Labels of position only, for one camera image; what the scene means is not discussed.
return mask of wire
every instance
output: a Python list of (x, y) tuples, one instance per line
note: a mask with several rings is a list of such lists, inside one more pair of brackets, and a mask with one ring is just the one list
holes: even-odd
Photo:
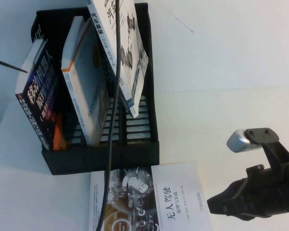
[(107, 205), (107, 198), (108, 198), (108, 191), (109, 191), (109, 180), (110, 180), (110, 171), (111, 171), (111, 156), (112, 156), (112, 133), (115, 123), (115, 114), (116, 108), (118, 104), (118, 96), (119, 96), (119, 80), (120, 80), (120, 67), (121, 67), (121, 55), (120, 55), (120, 11), (119, 11), (119, 0), (116, 0), (116, 32), (117, 32), (117, 70), (116, 70), (116, 79), (115, 79), (115, 92), (114, 92), (114, 100), (112, 105), (111, 111), (111, 118), (110, 118), (110, 128), (108, 134), (108, 142), (107, 142), (107, 153), (108, 153), (108, 166), (106, 168), (106, 176), (105, 176), (105, 187), (104, 187), (104, 196), (103, 196), (103, 203), (102, 209), (100, 214), (100, 219), (98, 221), (96, 231), (101, 231), (102, 225), (104, 222), (105, 217), (105, 209)]
[(18, 68), (18, 67), (16, 67), (16, 66), (13, 66), (13, 65), (7, 64), (7, 63), (2, 62), (2, 61), (0, 61), (0, 65), (3, 65), (3, 66), (6, 66), (6, 67), (9, 67), (9, 68), (11, 68), (11, 69), (15, 69), (15, 70), (17, 70), (17, 71), (22, 71), (22, 72), (28, 73), (27, 71), (25, 71), (25, 70), (23, 70), (23, 69), (20, 69), (20, 68)]

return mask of black magazine rack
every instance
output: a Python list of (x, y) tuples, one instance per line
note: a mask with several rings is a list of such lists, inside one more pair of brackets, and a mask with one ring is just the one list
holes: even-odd
[[(154, 82), (151, 25), (147, 3), (135, 5), (138, 26), (143, 40), (144, 49), (149, 57), (149, 64), (145, 75), (143, 100), (146, 104), (145, 113), (149, 126), (149, 138), (128, 139), (131, 119), (122, 104), (119, 102), (117, 135), (119, 139), (113, 141), (112, 169), (142, 167), (159, 164), (158, 129), (154, 105)], [(59, 9), (37, 11), (37, 17), (31, 28), (32, 41), (36, 38), (48, 39), (49, 46), (55, 58), (61, 60), (65, 39), (68, 35), (73, 17), (83, 15), (84, 19), (90, 17), (87, 8)], [(113, 85), (108, 84), (109, 96), (112, 97)], [(105, 170), (107, 157), (106, 143), (98, 147), (87, 147), (84, 142), (72, 146), (66, 151), (42, 150), (42, 155), (53, 175), (74, 174)]]

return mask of book cover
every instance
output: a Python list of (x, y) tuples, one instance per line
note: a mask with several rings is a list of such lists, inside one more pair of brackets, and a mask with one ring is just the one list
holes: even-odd
[[(96, 31), (111, 67), (116, 72), (115, 0), (86, 0)], [(133, 0), (120, 0), (121, 71), (120, 89), (126, 110), (136, 118), (144, 86), (148, 56), (141, 40)]]
[(101, 139), (109, 99), (94, 25), (89, 19), (81, 26), (81, 20), (82, 16), (73, 20), (61, 69), (86, 143), (96, 146)]
[[(195, 163), (113, 170), (102, 230), (211, 231)], [(104, 172), (91, 173), (89, 231), (95, 231)]]
[[(39, 49), (32, 51), (37, 43), (40, 43)], [(58, 112), (54, 105), (58, 93), (59, 72), (50, 55), (48, 41), (34, 41), (23, 67), (28, 73), (19, 74), (15, 95), (42, 146), (49, 151), (53, 149), (57, 121)]]

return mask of book cover photo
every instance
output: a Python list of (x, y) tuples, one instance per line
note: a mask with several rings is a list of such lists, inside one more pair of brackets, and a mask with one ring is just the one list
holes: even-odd
[[(105, 231), (211, 231), (209, 208), (195, 163), (113, 170)], [(104, 172), (91, 173), (89, 231), (95, 231)]]

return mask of book spine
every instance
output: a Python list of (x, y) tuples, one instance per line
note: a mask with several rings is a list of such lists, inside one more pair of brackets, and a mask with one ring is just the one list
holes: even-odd
[(41, 127), (39, 126), (34, 114), (32, 113), (32, 110), (30, 109), (29, 104), (27, 103), (25, 97), (23, 94), (16, 94), (16, 97), (23, 108), (27, 118), (30, 121), (31, 126), (35, 130), (37, 136), (39, 137), (40, 142), (42, 143), (43, 147), (49, 151), (50, 150), (50, 145), (46, 140), (46, 137), (43, 135)]
[(94, 145), (94, 143), (93, 143), (92, 137), (90, 135), (89, 129), (85, 123), (83, 112), (80, 108), (80, 101), (79, 101), (79, 98), (78, 98), (77, 93), (75, 91), (75, 85), (74, 85), (73, 80), (71, 78), (71, 73), (70, 72), (62, 72), (62, 73), (63, 73), (64, 79), (66, 81), (66, 85), (67, 85), (69, 94), (71, 96), (71, 99), (72, 99), (72, 102), (73, 102), (73, 105), (74, 105), (81, 129), (82, 129), (83, 135), (86, 139), (87, 145), (92, 146), (92, 145)]

